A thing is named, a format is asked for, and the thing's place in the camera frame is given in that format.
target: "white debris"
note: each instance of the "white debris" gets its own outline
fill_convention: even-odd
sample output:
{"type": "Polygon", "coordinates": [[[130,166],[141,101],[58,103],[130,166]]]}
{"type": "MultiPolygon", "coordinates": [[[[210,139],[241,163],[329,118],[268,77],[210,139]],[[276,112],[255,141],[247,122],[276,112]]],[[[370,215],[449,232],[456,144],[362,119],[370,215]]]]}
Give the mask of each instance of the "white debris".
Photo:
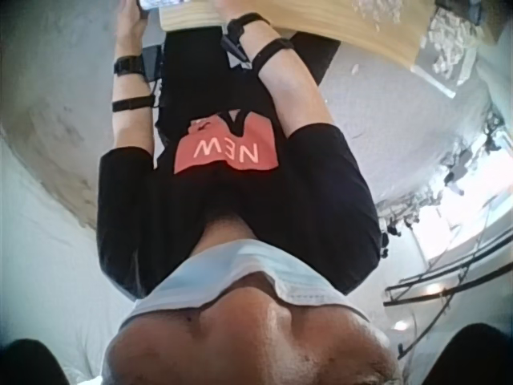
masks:
{"type": "Polygon", "coordinates": [[[454,66],[463,59],[467,49],[478,42],[477,30],[470,22],[443,8],[438,9],[431,21],[427,37],[439,52],[433,71],[445,79],[452,76],[454,66]]]}
{"type": "Polygon", "coordinates": [[[363,18],[371,14],[375,22],[392,20],[401,22],[401,10],[403,0],[353,0],[354,11],[360,11],[363,18]]]}
{"type": "Polygon", "coordinates": [[[353,68],[351,68],[351,75],[355,76],[358,71],[360,71],[360,64],[353,65],[353,68]]]}

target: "face mask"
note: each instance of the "face mask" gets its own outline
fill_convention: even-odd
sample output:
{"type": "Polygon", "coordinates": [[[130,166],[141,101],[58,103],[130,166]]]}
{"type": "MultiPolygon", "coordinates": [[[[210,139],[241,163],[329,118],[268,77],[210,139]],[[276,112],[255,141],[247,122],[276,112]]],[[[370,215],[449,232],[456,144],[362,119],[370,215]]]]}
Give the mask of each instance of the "face mask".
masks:
{"type": "Polygon", "coordinates": [[[277,297],[290,305],[339,305],[369,320],[304,262],[254,240],[218,245],[190,257],[146,298],[136,301],[128,318],[159,310],[201,307],[219,297],[234,282],[253,273],[263,273],[277,297]]]}

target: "light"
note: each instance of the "light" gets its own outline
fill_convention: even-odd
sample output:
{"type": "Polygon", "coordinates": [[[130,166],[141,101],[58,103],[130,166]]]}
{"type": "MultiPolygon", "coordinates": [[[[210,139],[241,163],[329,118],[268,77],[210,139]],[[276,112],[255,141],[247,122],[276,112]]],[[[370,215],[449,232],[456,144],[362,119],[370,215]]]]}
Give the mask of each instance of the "light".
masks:
{"type": "Polygon", "coordinates": [[[83,383],[79,383],[79,385],[102,385],[103,378],[101,375],[96,377],[95,379],[91,379],[89,381],[84,381],[83,383]]]}
{"type": "Polygon", "coordinates": [[[427,294],[437,294],[437,293],[442,292],[442,290],[443,290],[443,286],[440,285],[439,283],[433,283],[426,287],[427,294]]]}
{"type": "Polygon", "coordinates": [[[392,329],[397,331],[404,331],[408,329],[410,325],[408,325],[408,322],[406,321],[397,321],[392,329]]]}

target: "watch strap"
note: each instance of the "watch strap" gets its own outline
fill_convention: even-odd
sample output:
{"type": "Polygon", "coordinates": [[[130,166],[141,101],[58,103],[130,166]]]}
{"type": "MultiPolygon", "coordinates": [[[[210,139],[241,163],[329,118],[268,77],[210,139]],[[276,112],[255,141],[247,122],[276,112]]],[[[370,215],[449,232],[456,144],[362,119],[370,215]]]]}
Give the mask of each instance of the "watch strap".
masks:
{"type": "Polygon", "coordinates": [[[155,95],[141,96],[139,98],[118,100],[112,103],[112,112],[120,112],[126,110],[138,110],[140,108],[155,106],[155,95]]]}
{"type": "Polygon", "coordinates": [[[114,73],[118,76],[139,74],[145,75],[143,56],[123,56],[114,64],[114,73]]]}
{"type": "Polygon", "coordinates": [[[281,50],[291,50],[294,48],[294,45],[287,38],[276,38],[261,51],[256,54],[255,58],[252,61],[252,70],[255,73],[260,73],[262,67],[279,51],[281,50]]]}
{"type": "Polygon", "coordinates": [[[238,58],[241,62],[249,63],[248,56],[240,45],[240,37],[244,34],[245,25],[260,20],[270,24],[268,20],[263,18],[257,12],[243,14],[239,18],[234,18],[230,21],[226,27],[227,34],[224,34],[221,39],[221,46],[223,49],[238,58]]]}

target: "wooden table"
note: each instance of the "wooden table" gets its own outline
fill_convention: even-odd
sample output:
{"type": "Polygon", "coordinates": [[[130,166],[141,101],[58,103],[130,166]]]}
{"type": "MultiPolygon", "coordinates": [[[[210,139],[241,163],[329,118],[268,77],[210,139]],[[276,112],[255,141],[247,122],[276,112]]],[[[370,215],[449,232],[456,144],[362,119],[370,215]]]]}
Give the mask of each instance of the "wooden table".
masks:
{"type": "MultiPolygon", "coordinates": [[[[354,10],[352,0],[259,0],[255,4],[256,10],[276,27],[341,40],[410,69],[435,6],[433,0],[403,1],[401,22],[380,22],[379,31],[371,15],[363,18],[359,10],[354,10]]],[[[192,0],[161,8],[160,23],[170,31],[218,26],[221,21],[208,0],[192,0]]]]}

